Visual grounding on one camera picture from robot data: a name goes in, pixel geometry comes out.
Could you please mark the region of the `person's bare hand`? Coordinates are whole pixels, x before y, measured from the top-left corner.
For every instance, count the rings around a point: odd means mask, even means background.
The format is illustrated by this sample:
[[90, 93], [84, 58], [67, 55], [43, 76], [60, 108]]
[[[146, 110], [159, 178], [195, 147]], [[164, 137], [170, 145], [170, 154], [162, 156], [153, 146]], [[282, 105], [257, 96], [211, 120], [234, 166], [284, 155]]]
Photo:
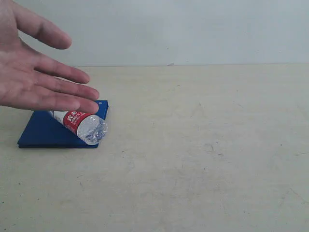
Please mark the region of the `person's bare hand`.
[[43, 111], [98, 111], [99, 92], [89, 76], [28, 46], [23, 33], [55, 49], [68, 49], [70, 36], [12, 0], [0, 2], [0, 104]]

